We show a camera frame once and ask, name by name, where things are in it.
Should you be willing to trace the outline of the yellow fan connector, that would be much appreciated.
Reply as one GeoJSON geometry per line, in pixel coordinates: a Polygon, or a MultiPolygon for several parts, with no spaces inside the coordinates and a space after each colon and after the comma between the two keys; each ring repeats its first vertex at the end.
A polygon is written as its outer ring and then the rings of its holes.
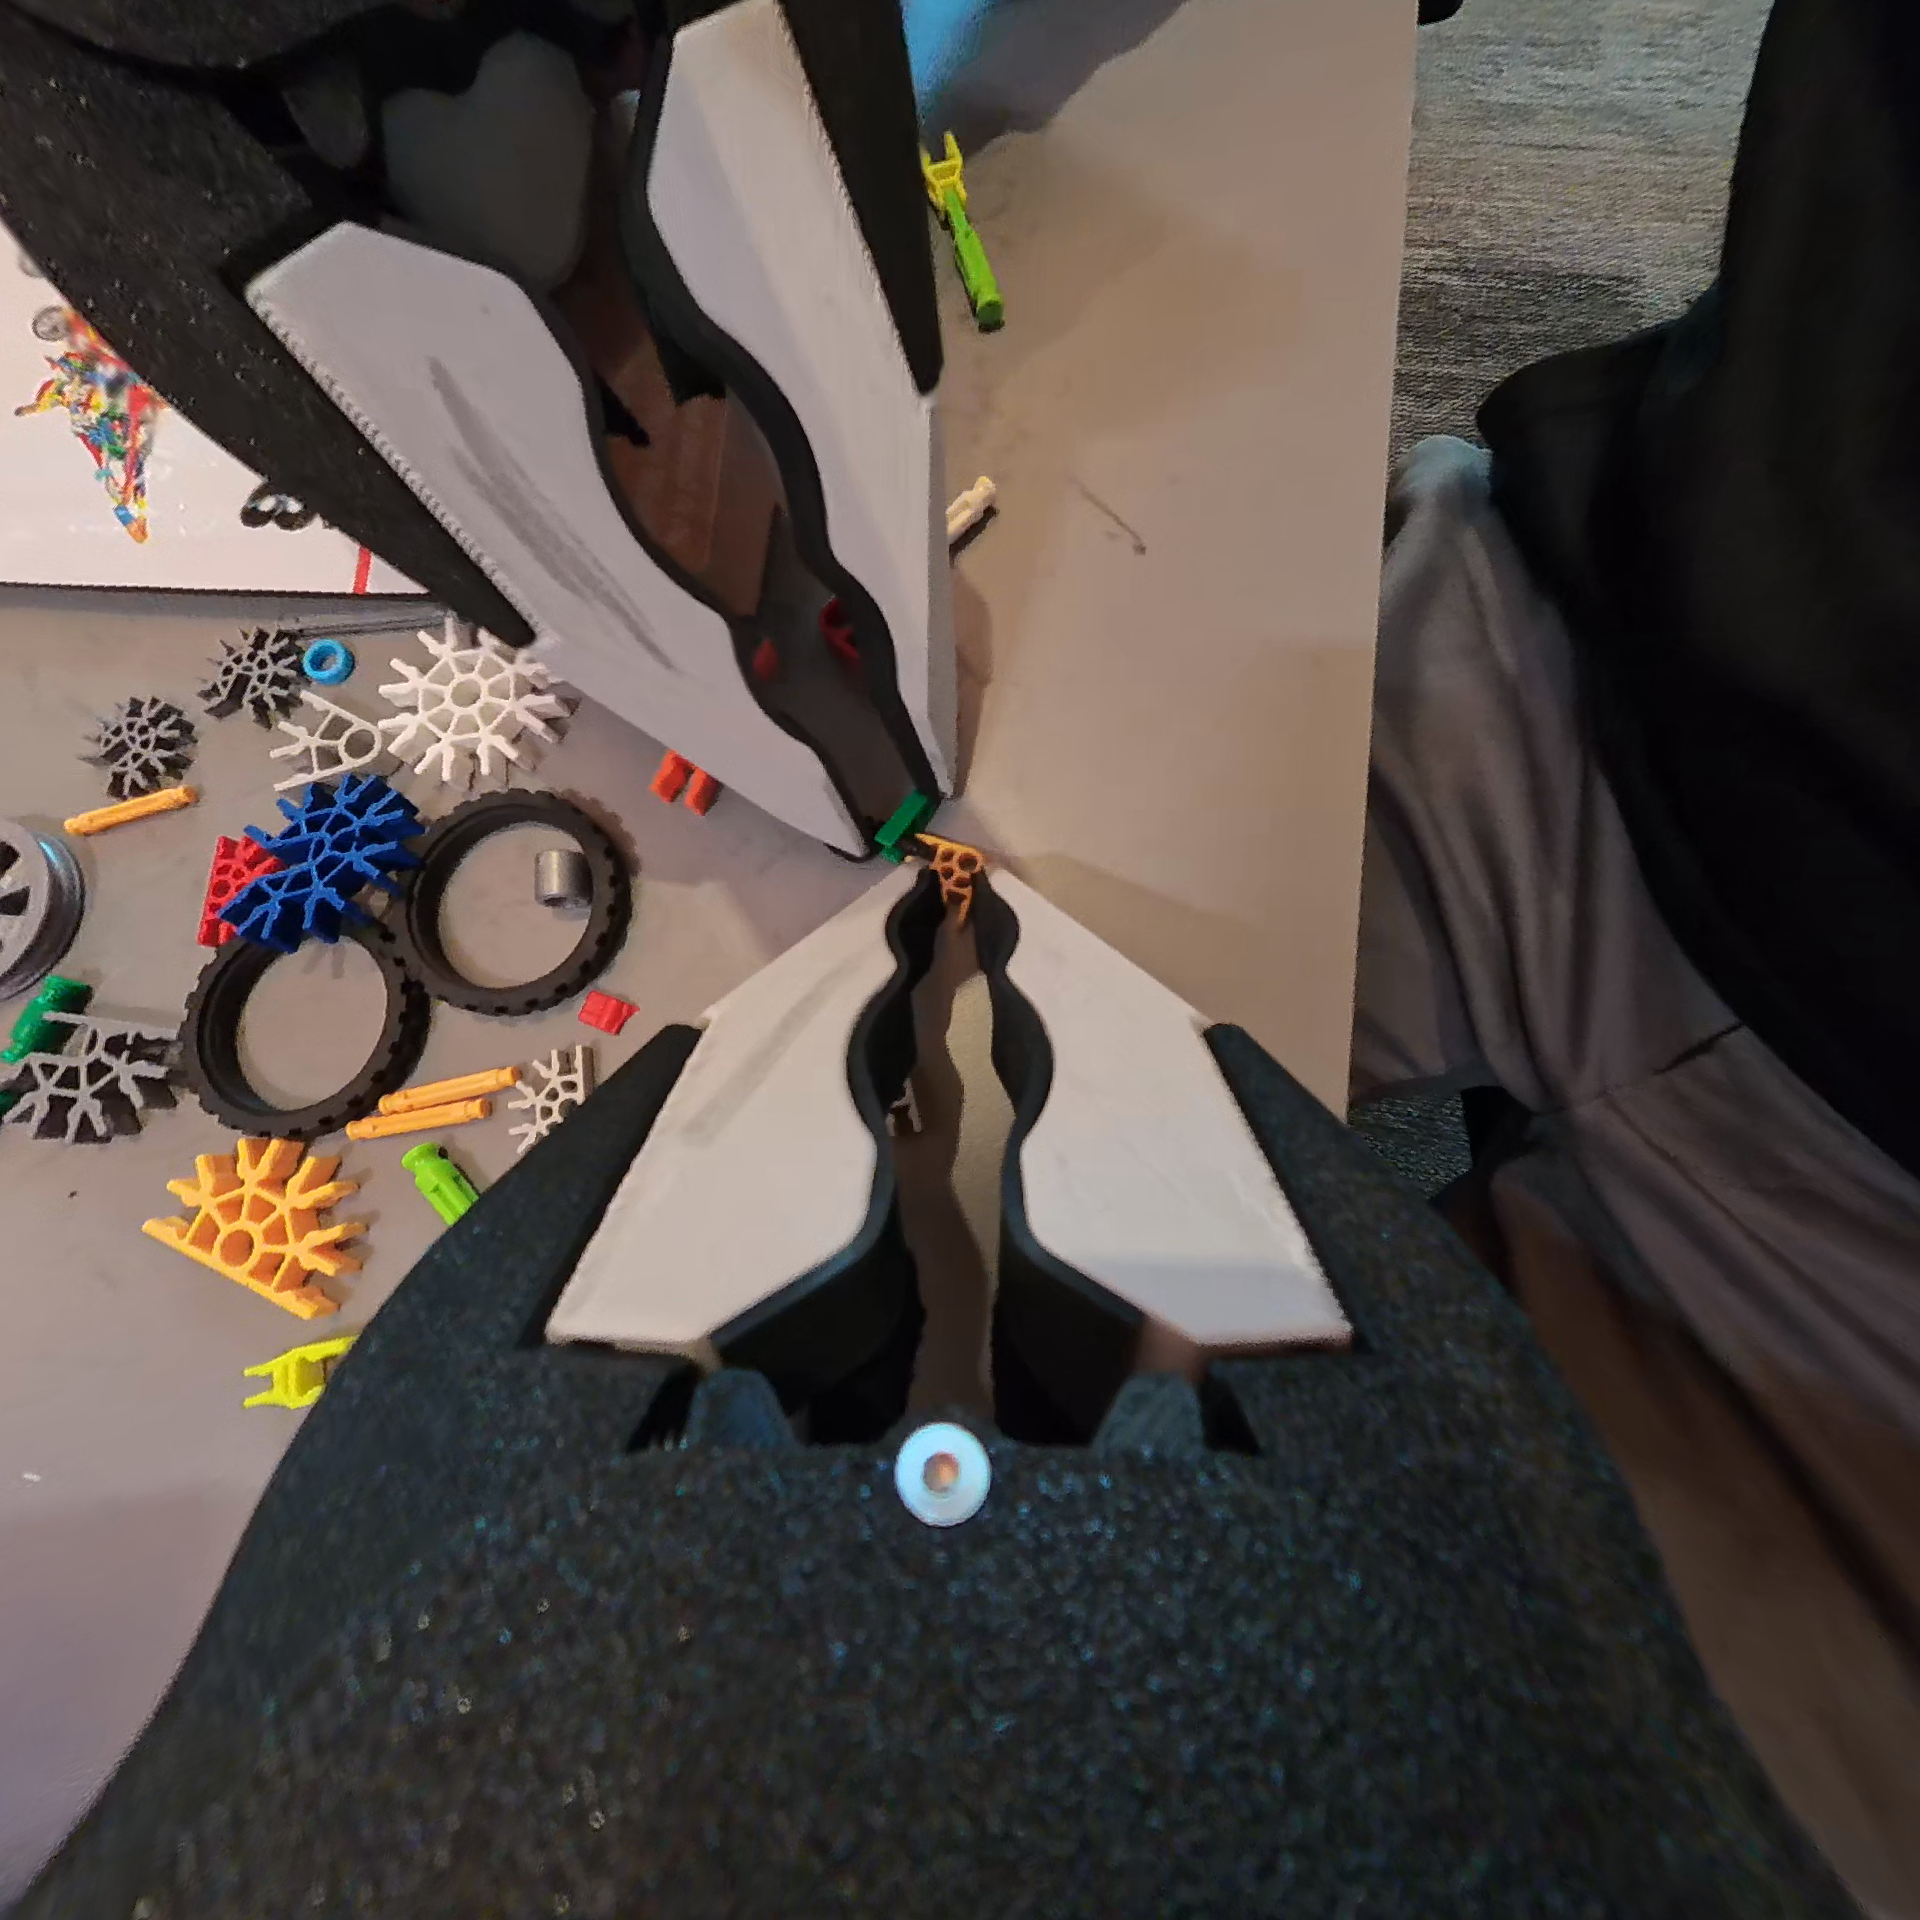
{"type": "Polygon", "coordinates": [[[325,1281],[361,1265],[347,1240],[364,1237],[366,1225],[325,1218],[358,1190],[338,1165],[293,1138],[242,1136],[230,1152],[202,1153],[190,1176],[169,1181],[182,1213],[152,1215],[142,1232],[315,1323],[340,1310],[325,1281]]]}

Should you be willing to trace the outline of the short dark green rod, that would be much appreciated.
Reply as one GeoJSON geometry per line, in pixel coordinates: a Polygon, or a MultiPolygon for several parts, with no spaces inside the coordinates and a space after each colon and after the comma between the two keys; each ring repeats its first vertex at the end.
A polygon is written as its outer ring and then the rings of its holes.
{"type": "Polygon", "coordinates": [[[69,1016],[81,1016],[92,993],[92,984],[82,977],[48,973],[14,1018],[2,1062],[20,1064],[35,1053],[60,1050],[70,1039],[69,1016]]]}

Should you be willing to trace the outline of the red connector with rod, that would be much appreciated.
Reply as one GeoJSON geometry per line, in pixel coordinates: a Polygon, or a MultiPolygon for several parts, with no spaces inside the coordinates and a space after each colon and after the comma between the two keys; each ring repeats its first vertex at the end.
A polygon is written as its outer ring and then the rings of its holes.
{"type": "MultiPolygon", "coordinates": [[[[947,509],[948,560],[955,560],[977,529],[997,513],[997,485],[990,475],[979,475],[974,486],[957,494],[947,509]]],[[[845,613],[840,595],[830,595],[819,613],[819,635],[828,646],[830,658],[845,666],[859,666],[859,650],[853,630],[850,613],[845,613]]],[[[773,683],[785,671],[782,654],[773,635],[761,635],[749,661],[749,671],[756,683],[773,683]]]]}

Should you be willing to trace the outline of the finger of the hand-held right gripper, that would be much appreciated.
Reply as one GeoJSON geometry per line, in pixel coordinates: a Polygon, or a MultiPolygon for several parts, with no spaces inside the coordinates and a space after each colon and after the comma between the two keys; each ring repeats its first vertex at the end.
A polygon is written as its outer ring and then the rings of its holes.
{"type": "Polygon", "coordinates": [[[862,664],[819,635],[830,593],[797,560],[761,432],[660,333],[633,271],[648,80],[630,59],[597,87],[585,245],[561,287],[347,221],[257,271],[244,302],[523,615],[523,650],[782,824],[866,857],[857,786],[892,743],[862,664]],[[761,635],[785,661],[773,683],[749,671],[761,635]]]}
{"type": "Polygon", "coordinates": [[[944,335],[901,5],[660,5],[629,254],[675,349],[773,451],[908,782],[954,792],[944,335]]]}

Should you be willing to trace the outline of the blue snowflake connector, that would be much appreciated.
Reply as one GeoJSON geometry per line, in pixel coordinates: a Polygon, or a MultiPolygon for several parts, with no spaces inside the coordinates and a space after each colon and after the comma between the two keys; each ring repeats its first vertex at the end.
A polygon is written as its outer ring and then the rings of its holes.
{"type": "Polygon", "coordinates": [[[276,953],[308,938],[333,944],[350,920],[369,920],[358,895],[386,889],[419,865],[412,842],[425,827],[419,807],[379,775],[313,782],[300,799],[280,799],[285,827],[262,842],[274,871],[253,875],[221,911],[236,936],[276,953]]]}

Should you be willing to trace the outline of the red fan connector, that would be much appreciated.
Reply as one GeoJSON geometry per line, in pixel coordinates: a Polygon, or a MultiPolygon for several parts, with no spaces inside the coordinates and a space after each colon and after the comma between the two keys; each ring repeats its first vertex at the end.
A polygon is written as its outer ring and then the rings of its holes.
{"type": "Polygon", "coordinates": [[[250,834],[216,839],[208,863],[208,885],[198,911],[197,944],[219,947],[234,938],[227,923],[228,904],[259,877],[281,871],[281,861],[250,834]]]}

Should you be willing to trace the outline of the small light grey connector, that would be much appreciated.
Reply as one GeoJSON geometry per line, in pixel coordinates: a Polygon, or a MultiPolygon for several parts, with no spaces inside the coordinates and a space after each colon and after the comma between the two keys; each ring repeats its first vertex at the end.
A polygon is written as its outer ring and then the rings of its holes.
{"type": "Polygon", "coordinates": [[[547,1139],[593,1091],[594,1055],[589,1045],[556,1047],[521,1067],[509,1094],[509,1133],[516,1157],[525,1157],[547,1139]]]}

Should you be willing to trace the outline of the dark grey snowflake connector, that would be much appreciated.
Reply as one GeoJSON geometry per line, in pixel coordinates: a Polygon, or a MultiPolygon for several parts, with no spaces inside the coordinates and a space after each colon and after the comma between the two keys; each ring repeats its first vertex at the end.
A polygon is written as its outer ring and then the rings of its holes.
{"type": "Polygon", "coordinates": [[[208,717],[244,714],[274,728],[308,688],[304,654],[308,640],[291,627],[248,627],[230,640],[198,689],[208,717]]]}
{"type": "Polygon", "coordinates": [[[104,773],[110,799],[120,802],[178,783],[197,746],[198,734],[178,704],[134,694],[96,722],[82,758],[104,773]]]}

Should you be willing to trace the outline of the printed toy packaging bag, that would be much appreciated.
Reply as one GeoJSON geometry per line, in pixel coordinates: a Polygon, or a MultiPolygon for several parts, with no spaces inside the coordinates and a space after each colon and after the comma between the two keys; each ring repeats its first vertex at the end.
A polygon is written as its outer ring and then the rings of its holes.
{"type": "Polygon", "coordinates": [[[4,585],[424,593],[202,433],[12,230],[2,255],[4,585]]]}

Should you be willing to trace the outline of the lime clip connector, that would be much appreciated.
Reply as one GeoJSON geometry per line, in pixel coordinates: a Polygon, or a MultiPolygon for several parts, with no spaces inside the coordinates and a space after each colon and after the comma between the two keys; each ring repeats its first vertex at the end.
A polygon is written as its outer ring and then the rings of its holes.
{"type": "Polygon", "coordinates": [[[257,1389],[248,1392],[242,1407],[312,1407],[357,1339],[357,1333],[322,1337],[250,1363],[242,1377],[257,1389]]]}

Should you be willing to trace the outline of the person's grey trousers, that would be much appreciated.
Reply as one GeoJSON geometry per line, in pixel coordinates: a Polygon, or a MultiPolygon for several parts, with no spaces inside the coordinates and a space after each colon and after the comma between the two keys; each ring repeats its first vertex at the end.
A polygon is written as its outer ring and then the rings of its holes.
{"type": "Polygon", "coordinates": [[[1486,454],[1389,481],[1352,1091],[1520,1114],[1446,1202],[1613,1450],[1700,1661],[1916,1914],[1916,1178],[1659,919],[1486,454]]]}

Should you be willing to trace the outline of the grey wheel hub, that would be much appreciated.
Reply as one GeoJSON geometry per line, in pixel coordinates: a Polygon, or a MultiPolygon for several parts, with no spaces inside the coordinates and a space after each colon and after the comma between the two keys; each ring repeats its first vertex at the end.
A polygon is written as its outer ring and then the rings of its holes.
{"type": "Polygon", "coordinates": [[[76,941],[85,875],[66,841],[2,818],[2,1001],[30,993],[76,941]]]}

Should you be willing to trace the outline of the dark grey fan connector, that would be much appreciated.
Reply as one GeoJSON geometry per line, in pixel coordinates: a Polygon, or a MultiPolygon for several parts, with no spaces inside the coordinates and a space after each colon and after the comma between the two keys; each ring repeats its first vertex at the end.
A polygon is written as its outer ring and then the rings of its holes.
{"type": "Polygon", "coordinates": [[[149,1107],[174,1102],[176,1032],[60,1009],[4,1080],[4,1126],[62,1145],[137,1136],[149,1107]]]}

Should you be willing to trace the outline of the person's black top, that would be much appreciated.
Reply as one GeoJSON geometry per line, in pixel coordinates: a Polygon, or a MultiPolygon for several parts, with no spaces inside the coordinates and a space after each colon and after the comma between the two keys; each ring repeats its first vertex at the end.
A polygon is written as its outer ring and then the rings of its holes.
{"type": "Polygon", "coordinates": [[[1773,5],[1713,285],[1478,408],[1494,502],[1563,613],[1670,934],[1908,1171],[1916,14],[1773,5]]]}

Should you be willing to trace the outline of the lime rod with connector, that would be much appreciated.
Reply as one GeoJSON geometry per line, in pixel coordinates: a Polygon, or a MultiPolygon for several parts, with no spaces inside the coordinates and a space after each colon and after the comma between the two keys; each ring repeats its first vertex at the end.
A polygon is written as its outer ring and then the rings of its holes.
{"type": "Polygon", "coordinates": [[[918,163],[931,209],[947,230],[974,321],[984,331],[995,331],[1003,325],[1003,298],[987,249],[970,219],[965,158],[955,134],[944,133],[942,154],[921,150],[918,163]]]}

